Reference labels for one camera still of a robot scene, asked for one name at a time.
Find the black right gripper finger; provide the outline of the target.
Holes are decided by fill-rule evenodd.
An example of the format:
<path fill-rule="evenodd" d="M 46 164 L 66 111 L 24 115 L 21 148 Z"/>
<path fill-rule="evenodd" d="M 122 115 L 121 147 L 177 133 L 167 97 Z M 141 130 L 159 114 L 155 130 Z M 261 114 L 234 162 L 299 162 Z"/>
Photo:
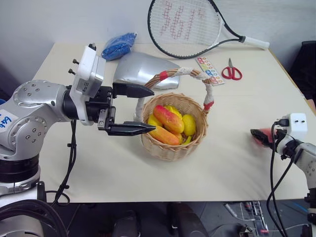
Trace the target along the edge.
<path fill-rule="evenodd" d="M 263 131 L 259 129 L 251 129 L 250 133 L 259 145 L 261 146 L 267 145 L 267 135 Z"/>

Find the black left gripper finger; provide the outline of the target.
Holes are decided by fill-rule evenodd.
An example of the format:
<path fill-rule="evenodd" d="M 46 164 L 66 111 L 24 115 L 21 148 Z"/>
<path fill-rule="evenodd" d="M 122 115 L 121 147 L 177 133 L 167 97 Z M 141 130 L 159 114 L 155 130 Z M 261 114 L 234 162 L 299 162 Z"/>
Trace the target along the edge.
<path fill-rule="evenodd" d="M 136 136 L 156 129 L 156 126 L 142 122 L 125 121 L 122 124 L 110 124 L 107 128 L 109 136 Z"/>
<path fill-rule="evenodd" d="M 148 96 L 153 96 L 155 93 L 139 84 L 134 83 L 113 83 L 113 98 L 117 98 L 118 95 L 126 96 L 128 98 L 145 98 Z"/>

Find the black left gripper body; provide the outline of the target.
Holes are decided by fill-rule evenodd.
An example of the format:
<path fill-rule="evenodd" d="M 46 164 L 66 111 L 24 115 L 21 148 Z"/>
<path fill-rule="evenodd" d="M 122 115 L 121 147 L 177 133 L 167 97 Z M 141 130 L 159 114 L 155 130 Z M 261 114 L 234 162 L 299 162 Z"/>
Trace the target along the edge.
<path fill-rule="evenodd" d="M 113 106 L 113 89 L 101 86 L 95 97 L 90 98 L 85 104 L 89 121 L 94 121 L 97 128 L 108 135 L 115 135 L 116 108 Z"/>

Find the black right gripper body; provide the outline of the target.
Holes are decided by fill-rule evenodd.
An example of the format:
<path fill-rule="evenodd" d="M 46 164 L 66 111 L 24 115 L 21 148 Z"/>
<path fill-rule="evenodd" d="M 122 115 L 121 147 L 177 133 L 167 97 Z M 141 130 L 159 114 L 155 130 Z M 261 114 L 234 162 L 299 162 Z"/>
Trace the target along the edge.
<path fill-rule="evenodd" d="M 275 141 L 275 151 L 277 151 L 277 147 L 281 140 L 285 137 L 286 135 L 286 130 L 284 129 L 275 129 L 274 130 L 274 141 Z M 272 149 L 273 148 L 273 139 L 272 139 L 272 134 L 268 136 L 268 146 Z"/>

